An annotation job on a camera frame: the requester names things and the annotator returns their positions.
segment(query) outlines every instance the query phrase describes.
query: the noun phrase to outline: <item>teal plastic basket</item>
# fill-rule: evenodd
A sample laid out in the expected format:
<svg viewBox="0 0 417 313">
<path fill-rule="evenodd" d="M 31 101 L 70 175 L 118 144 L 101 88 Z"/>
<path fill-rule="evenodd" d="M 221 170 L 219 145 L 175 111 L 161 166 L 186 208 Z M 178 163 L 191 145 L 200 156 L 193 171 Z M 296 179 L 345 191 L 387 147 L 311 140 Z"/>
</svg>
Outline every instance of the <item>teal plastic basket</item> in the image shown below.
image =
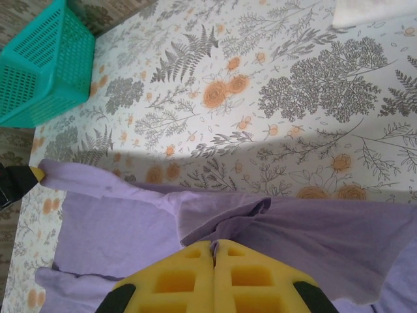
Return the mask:
<svg viewBox="0 0 417 313">
<path fill-rule="evenodd" d="M 55 0 L 0 55 L 0 126 L 36 127 L 89 97 L 95 39 Z"/>
</svg>

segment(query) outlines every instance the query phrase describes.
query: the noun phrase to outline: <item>table surface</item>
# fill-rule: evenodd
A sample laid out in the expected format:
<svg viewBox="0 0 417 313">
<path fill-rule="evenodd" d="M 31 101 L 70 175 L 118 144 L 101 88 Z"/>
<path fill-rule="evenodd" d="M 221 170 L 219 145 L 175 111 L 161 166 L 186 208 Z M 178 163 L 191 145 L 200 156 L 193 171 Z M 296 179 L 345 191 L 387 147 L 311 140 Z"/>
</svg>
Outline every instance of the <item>table surface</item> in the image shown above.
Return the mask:
<svg viewBox="0 0 417 313">
<path fill-rule="evenodd" d="M 98 38 L 90 99 L 36 129 L 31 165 L 415 203 L 417 18 L 335 31 L 334 7 L 160 1 Z M 52 264 L 64 198 L 41 186 L 24 197 L 3 312 L 40 310 L 34 274 Z"/>
</svg>

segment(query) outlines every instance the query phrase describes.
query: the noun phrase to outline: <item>purple cloth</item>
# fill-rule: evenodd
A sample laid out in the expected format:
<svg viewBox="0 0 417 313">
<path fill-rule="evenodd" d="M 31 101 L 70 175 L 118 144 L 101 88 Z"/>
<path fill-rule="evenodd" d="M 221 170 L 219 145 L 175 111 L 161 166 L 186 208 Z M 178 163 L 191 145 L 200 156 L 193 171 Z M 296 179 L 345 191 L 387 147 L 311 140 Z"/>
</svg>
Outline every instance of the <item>purple cloth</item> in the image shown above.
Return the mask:
<svg viewBox="0 0 417 313">
<path fill-rule="evenodd" d="M 82 164 L 44 160 L 40 168 L 44 186 L 68 191 L 54 268 L 36 273 L 47 289 L 43 312 L 67 312 L 62 308 L 70 305 L 71 312 L 94 312 L 99 291 L 104 298 L 115 281 L 176 252 L 179 242 L 217 239 L 310 274 L 332 300 L 372 303 L 417 235 L 417 210 L 410 205 L 271 201 L 258 194 L 133 186 Z M 82 297 L 87 284 L 91 298 Z"/>
</svg>

